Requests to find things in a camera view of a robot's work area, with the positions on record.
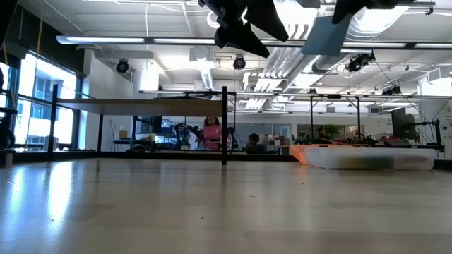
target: woman in pink shirt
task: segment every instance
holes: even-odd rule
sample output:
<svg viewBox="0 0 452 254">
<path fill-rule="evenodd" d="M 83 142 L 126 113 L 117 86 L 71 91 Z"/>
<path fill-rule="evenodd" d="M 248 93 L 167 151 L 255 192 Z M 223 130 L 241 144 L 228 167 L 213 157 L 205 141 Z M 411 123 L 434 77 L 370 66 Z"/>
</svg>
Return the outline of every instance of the woman in pink shirt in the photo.
<svg viewBox="0 0 452 254">
<path fill-rule="evenodd" d="M 206 117 L 203 128 L 206 149 L 211 151 L 220 150 L 221 130 L 218 117 Z"/>
</svg>

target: orange object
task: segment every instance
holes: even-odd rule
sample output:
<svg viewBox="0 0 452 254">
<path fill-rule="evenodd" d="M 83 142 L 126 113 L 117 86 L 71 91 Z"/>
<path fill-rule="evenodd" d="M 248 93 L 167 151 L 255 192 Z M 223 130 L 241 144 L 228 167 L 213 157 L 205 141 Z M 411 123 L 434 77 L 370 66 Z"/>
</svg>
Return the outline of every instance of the orange object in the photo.
<svg viewBox="0 0 452 254">
<path fill-rule="evenodd" d="M 313 144 L 313 145 L 291 145 L 289 148 L 290 154 L 298 159 L 301 163 L 307 164 L 306 157 L 304 156 L 304 150 L 306 148 L 315 148 L 315 147 L 346 147 L 351 148 L 354 147 L 352 145 L 328 145 L 328 144 Z"/>
</svg>

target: seated person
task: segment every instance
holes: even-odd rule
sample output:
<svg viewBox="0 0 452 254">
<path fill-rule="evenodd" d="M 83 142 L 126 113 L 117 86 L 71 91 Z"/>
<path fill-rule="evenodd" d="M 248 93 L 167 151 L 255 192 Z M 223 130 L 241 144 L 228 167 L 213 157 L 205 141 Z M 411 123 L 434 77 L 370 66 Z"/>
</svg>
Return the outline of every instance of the seated person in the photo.
<svg viewBox="0 0 452 254">
<path fill-rule="evenodd" d="M 220 150 L 221 125 L 218 117 L 206 117 L 204 119 L 204 143 L 205 148 L 211 151 Z"/>
<path fill-rule="evenodd" d="M 247 154 L 263 155 L 266 153 L 265 147 L 259 145 L 259 135 L 253 133 L 248 137 L 248 145 L 244 148 Z"/>
</svg>

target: wooden floor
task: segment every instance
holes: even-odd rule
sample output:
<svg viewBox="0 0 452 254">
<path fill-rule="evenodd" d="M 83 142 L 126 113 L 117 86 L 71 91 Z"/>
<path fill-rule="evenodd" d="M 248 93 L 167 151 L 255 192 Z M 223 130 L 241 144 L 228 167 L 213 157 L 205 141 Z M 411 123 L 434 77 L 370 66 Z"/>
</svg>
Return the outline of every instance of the wooden floor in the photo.
<svg viewBox="0 0 452 254">
<path fill-rule="evenodd" d="M 88 159 L 0 169 L 0 253 L 452 251 L 452 174 Z"/>
</svg>

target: pink shirt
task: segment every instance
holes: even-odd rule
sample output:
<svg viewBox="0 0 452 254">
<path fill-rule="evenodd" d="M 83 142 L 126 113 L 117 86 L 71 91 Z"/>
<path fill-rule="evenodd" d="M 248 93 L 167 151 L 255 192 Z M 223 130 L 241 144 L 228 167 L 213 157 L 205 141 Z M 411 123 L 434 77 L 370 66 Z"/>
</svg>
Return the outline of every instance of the pink shirt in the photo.
<svg viewBox="0 0 452 254">
<path fill-rule="evenodd" d="M 211 138 L 221 138 L 221 125 L 215 126 L 204 126 L 204 142 L 206 143 L 206 148 L 212 151 L 218 151 L 220 143 L 209 142 Z"/>
</svg>

